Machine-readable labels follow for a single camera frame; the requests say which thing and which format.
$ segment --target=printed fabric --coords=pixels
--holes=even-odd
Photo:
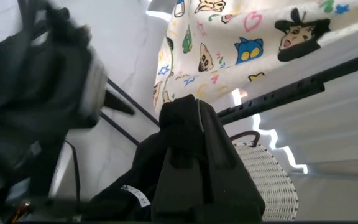
[[[212,103],[324,47],[328,33],[332,42],[357,31],[358,0],[177,0],[154,108],[189,94]]]

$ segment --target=brown handle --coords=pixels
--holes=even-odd
[[[241,137],[248,136],[248,135],[254,135],[255,136],[255,139],[253,140],[254,145],[252,147],[256,147],[256,145],[258,144],[259,139],[260,139],[260,134],[257,131],[244,131],[244,132],[241,132],[241,133],[236,134],[234,136],[231,136],[229,139],[231,141],[234,141],[236,139],[239,139]]]

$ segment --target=dark fabric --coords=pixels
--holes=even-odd
[[[160,114],[160,132],[142,141],[136,150],[132,168],[92,199],[95,206],[109,201],[118,205],[98,207],[85,213],[83,219],[151,221],[150,206],[142,208],[138,199],[121,187],[135,187],[152,202],[168,147],[189,151],[202,147],[197,111],[195,98],[191,95],[165,103]]]

